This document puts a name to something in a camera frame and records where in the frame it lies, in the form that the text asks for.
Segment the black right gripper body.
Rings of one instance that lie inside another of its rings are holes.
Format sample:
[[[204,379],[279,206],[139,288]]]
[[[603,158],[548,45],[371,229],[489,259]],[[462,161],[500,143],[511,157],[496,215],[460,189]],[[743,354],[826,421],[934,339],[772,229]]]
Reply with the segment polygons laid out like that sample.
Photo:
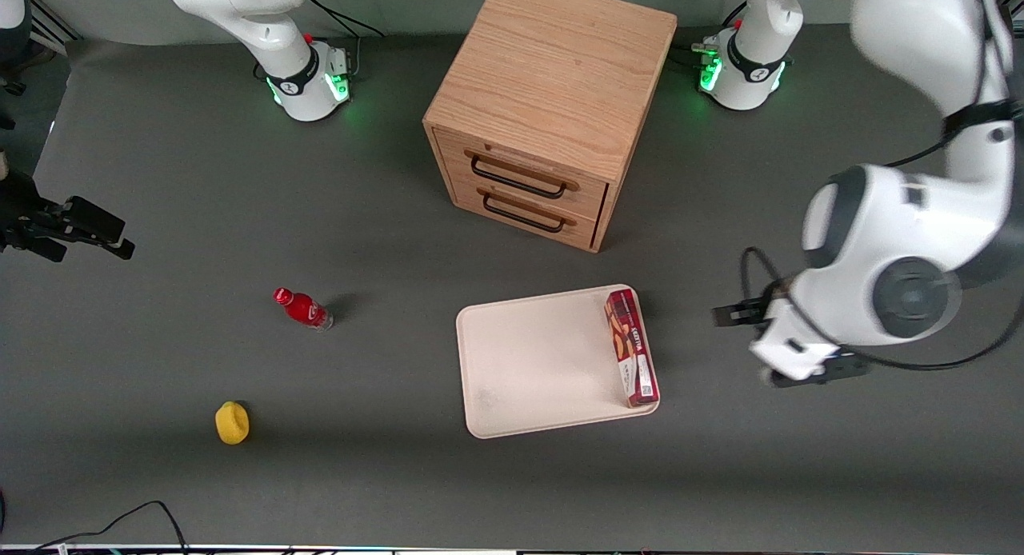
[[[44,209],[45,199],[37,190],[34,179],[14,169],[8,170],[1,180],[1,230]]]

